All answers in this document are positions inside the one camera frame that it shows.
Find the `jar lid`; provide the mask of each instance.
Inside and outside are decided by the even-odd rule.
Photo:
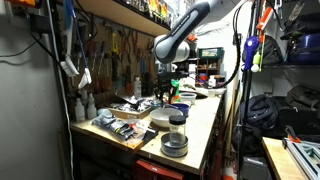
[[[172,125],[183,125],[186,123],[186,117],[184,116],[176,116],[176,115],[172,115],[169,116],[169,123]]]

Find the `wooden workbench top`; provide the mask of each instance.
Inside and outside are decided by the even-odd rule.
[[[77,132],[105,141],[120,149],[129,152],[137,152],[141,156],[144,156],[148,159],[153,159],[193,174],[200,174],[202,161],[207,145],[209,144],[208,141],[210,139],[210,134],[212,132],[212,127],[219,104],[220,98],[214,97],[198,99],[196,100],[195,105],[191,106],[189,110],[189,117],[187,118],[186,123],[188,153],[184,157],[180,158],[170,158],[164,155],[160,150],[161,137],[162,135],[169,133],[169,129],[159,129],[158,136],[143,146],[142,142],[137,144],[120,143],[106,130],[91,125],[91,121],[73,123],[71,124],[71,128]],[[147,116],[144,118],[144,120],[151,121],[151,117]],[[150,123],[150,126],[152,128],[156,128],[154,127],[156,126],[154,123]]]
[[[277,179],[306,179],[295,160],[283,148],[281,140],[264,137],[262,142]]]
[[[138,153],[171,167],[199,174],[219,103],[220,98],[218,97],[206,98],[196,100],[196,105],[191,107],[186,123],[186,136],[188,137],[186,156],[170,158],[161,152],[161,137],[169,130],[160,131],[159,135],[143,146]]]

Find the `blue tool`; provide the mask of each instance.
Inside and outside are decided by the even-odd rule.
[[[246,50],[247,55],[246,55],[246,61],[244,64],[244,70],[249,70],[251,68],[253,56],[258,46],[259,46],[259,38],[257,36],[251,36],[246,40],[244,44],[244,49]]]

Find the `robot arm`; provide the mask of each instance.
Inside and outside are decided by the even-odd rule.
[[[154,55],[163,64],[171,63],[176,60],[180,53],[185,54],[187,48],[181,43],[188,34],[201,23],[210,13],[218,0],[200,0],[193,4],[188,12],[180,19],[175,27],[165,36],[157,37],[154,45]]]

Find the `glass jar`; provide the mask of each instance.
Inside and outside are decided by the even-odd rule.
[[[183,146],[186,141],[184,116],[169,116],[170,123],[170,145]]]

